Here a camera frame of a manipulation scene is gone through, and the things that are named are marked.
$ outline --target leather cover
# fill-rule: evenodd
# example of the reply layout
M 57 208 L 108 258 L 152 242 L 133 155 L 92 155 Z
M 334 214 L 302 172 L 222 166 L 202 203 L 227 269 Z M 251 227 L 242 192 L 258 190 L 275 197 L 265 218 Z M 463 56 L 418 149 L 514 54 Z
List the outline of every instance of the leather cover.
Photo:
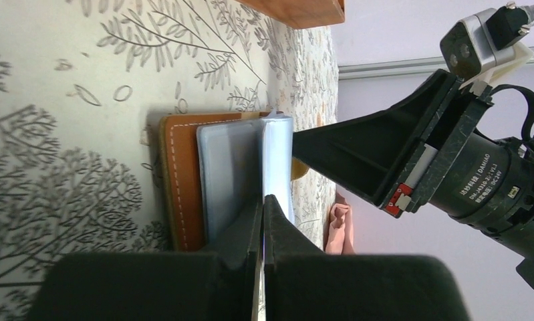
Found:
M 196 131 L 199 126 L 253 119 L 269 113 L 182 114 L 160 121 L 160 154 L 166 210 L 172 246 L 198 251 L 206 244 L 200 162 Z

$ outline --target wooden shelf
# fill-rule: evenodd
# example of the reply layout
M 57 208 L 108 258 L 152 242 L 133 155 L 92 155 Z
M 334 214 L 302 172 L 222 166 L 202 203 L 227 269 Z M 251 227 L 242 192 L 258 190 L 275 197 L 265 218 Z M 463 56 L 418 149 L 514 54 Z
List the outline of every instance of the wooden shelf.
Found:
M 335 25 L 346 20 L 344 0 L 237 0 L 292 28 Z

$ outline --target label on motor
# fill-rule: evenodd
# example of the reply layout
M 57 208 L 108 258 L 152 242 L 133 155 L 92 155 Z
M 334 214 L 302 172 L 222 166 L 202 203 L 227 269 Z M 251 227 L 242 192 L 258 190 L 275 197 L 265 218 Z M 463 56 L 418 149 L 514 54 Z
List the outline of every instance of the label on motor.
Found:
M 490 154 L 484 154 L 476 166 L 471 178 L 464 181 L 459 193 L 470 202 L 480 204 L 495 191 L 503 172 Z

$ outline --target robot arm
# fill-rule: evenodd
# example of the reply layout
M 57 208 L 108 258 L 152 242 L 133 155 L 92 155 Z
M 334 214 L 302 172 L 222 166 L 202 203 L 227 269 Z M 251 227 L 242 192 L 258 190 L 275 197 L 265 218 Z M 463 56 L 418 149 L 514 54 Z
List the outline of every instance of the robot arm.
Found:
M 532 57 L 520 40 L 533 26 L 534 5 L 514 3 L 460 20 L 440 42 L 449 72 L 387 110 L 295 133 L 294 157 L 393 217 L 433 204 L 522 255 L 534 288 L 534 92 L 496 86 Z M 522 137 L 491 140 L 476 126 L 506 89 L 527 101 Z

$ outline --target screw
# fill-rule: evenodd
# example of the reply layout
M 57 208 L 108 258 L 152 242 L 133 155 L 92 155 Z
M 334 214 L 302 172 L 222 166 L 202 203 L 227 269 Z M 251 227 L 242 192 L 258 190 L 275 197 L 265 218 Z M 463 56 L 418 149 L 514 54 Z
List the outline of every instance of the screw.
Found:
M 528 25 L 523 25 L 519 30 L 519 35 L 528 35 L 531 32 L 531 28 Z

